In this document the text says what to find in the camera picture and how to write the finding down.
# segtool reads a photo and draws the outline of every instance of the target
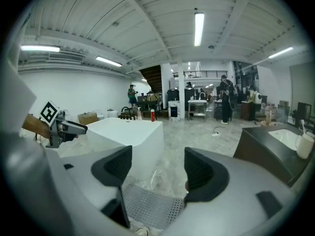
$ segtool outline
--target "mesh pad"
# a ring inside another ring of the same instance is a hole
[[[183,199],[155,194],[133,184],[123,191],[128,217],[145,226],[165,229],[184,207]]]

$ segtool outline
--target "white ceiling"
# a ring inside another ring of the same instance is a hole
[[[200,47],[193,46],[195,8],[205,13]],[[281,0],[35,0],[24,43],[58,45],[83,54],[85,66],[122,73],[178,58],[255,63],[289,46],[294,50],[271,62],[310,52]],[[21,52],[20,62],[45,61],[41,55]]]

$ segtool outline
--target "white table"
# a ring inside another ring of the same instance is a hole
[[[193,116],[203,116],[204,119],[206,120],[206,109],[207,109],[207,101],[206,100],[189,100],[188,101],[188,120],[190,118],[190,104],[195,104],[195,105],[204,105],[204,112],[203,113],[196,113]]]

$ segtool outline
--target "fluorescent light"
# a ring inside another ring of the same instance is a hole
[[[96,59],[99,60],[99,61],[103,61],[103,62],[105,62],[105,63],[109,63],[109,64],[111,64],[111,65],[122,66],[122,64],[119,64],[119,63],[117,63],[117,62],[111,61],[111,60],[109,60],[109,59],[104,59],[104,58],[102,58],[102,57],[100,57],[100,56],[96,57]]]
[[[278,52],[278,53],[276,53],[276,54],[273,54],[273,55],[269,56],[268,58],[272,59],[272,58],[274,58],[274,57],[276,57],[276,56],[281,55],[282,53],[286,53],[286,52],[291,51],[291,50],[293,50],[293,47],[286,48],[286,49],[284,49],[284,50],[281,51],[281,52]]]
[[[205,19],[205,14],[195,13],[195,46],[201,45],[204,19]]]
[[[49,46],[49,45],[22,45],[22,51],[47,51],[47,52],[59,52],[59,46]]]

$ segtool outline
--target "floor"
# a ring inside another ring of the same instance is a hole
[[[213,106],[207,108],[207,120],[195,117],[192,120],[169,121],[159,118],[163,122],[164,151],[149,179],[141,181],[127,176],[123,188],[134,183],[157,194],[183,198],[186,195],[185,182],[187,175],[184,170],[184,148],[201,148],[226,156],[233,156],[242,134],[242,129],[256,127],[253,122],[233,118],[228,125],[221,124],[213,118]],[[215,131],[220,137],[212,137]],[[88,138],[81,135],[72,142],[62,143],[57,149],[60,157],[92,153]],[[292,187],[300,192],[308,181],[308,176],[315,167],[312,160],[300,179]]]

